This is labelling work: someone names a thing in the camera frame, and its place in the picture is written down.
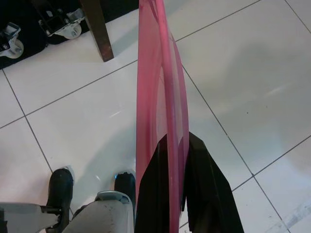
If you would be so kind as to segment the black robot right foot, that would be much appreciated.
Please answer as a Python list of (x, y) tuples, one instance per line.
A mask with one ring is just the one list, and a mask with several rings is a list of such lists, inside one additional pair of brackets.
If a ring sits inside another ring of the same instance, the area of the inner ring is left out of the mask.
[(133, 173), (124, 171), (115, 176), (114, 190), (126, 194), (131, 202), (136, 201), (136, 180)]

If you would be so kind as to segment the white swivel caster wheel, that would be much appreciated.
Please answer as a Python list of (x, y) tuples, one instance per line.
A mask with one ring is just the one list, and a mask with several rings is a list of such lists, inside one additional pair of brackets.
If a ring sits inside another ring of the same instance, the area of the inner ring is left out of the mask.
[(0, 57), (17, 59), (23, 54), (24, 45), (18, 39), (20, 31), (21, 28), (12, 22), (0, 31)]
[(75, 11), (67, 13), (67, 19), (69, 22), (65, 29), (65, 38), (75, 39), (79, 37), (82, 32), (80, 23), (85, 19), (82, 9), (77, 8)]

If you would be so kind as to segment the red round plate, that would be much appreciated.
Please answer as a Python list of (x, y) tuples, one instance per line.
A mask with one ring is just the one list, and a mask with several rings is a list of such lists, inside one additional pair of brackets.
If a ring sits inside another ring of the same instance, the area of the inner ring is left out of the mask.
[(179, 232), (184, 204), (189, 118), (185, 79), (164, 0), (139, 0), (136, 196), (158, 142), (167, 137), (169, 233)]

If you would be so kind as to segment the grey robot right leg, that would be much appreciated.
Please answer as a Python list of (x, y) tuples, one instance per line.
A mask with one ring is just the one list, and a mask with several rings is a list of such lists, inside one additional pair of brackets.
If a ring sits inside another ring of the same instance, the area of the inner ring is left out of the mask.
[(134, 210), (128, 195), (102, 191), (80, 209), (62, 233), (134, 233)]

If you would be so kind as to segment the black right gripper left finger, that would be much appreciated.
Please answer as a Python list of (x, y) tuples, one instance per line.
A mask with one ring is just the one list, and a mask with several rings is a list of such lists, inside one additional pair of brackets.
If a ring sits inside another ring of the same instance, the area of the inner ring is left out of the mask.
[(167, 137), (158, 142), (139, 185), (135, 233), (169, 233)]

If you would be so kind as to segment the dark wooden table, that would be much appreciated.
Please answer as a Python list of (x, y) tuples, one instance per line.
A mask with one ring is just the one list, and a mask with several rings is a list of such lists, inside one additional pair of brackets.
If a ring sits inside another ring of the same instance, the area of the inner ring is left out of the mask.
[(114, 58), (109, 40), (100, 0), (79, 0), (84, 11), (86, 23), (96, 42), (99, 54), (104, 62)]

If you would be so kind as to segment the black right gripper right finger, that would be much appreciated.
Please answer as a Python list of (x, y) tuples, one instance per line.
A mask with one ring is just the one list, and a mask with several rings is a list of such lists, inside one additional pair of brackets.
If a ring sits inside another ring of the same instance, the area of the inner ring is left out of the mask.
[(189, 135), (184, 198), (190, 233), (244, 233), (229, 182), (203, 140)]

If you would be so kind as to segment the black floor mat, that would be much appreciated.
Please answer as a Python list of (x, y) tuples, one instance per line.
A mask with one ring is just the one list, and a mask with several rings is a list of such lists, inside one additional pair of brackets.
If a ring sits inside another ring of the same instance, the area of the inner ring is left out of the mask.
[[(85, 19), (80, 23), (82, 28), (81, 34), (88, 31)], [(0, 0), (0, 31), (9, 22), (21, 28), (18, 39), (24, 45), (24, 52), (17, 59), (0, 57), (0, 70), (40, 53), (49, 44), (57, 45), (69, 40), (58, 35), (46, 36), (39, 26), (38, 13), (30, 0)]]

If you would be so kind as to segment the black robot left foot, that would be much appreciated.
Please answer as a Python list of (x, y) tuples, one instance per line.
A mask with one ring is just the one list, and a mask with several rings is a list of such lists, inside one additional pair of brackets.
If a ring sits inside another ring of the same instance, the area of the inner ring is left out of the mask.
[(46, 233), (61, 233), (69, 224), (73, 177), (67, 168), (55, 170), (49, 181), (47, 206), (61, 210), (59, 222), (45, 229)]

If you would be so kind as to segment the grey robot left leg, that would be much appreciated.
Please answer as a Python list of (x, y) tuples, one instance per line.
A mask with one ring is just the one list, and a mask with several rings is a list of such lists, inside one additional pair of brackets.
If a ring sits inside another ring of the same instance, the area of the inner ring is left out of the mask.
[(62, 209), (32, 203), (0, 202), (0, 233), (40, 233), (60, 223)]

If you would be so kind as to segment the grey robot leg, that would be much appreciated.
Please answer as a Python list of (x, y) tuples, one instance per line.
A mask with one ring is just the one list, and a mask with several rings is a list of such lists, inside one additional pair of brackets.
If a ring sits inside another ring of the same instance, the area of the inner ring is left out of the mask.
[(80, 209), (62, 233), (134, 233), (134, 210), (128, 195), (102, 191)]
[(0, 202), (0, 233), (40, 233), (60, 223), (62, 209), (32, 203)]

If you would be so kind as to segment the black robot foot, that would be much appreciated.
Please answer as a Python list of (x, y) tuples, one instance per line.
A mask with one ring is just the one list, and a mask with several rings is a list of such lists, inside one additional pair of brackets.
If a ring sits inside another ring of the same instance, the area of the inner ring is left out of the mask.
[(136, 180), (133, 173), (124, 171), (115, 176), (114, 190), (126, 194), (131, 202), (136, 201)]
[(47, 206), (61, 210), (59, 222), (45, 229), (46, 233), (61, 233), (69, 224), (73, 177), (67, 168), (55, 170), (49, 181)]

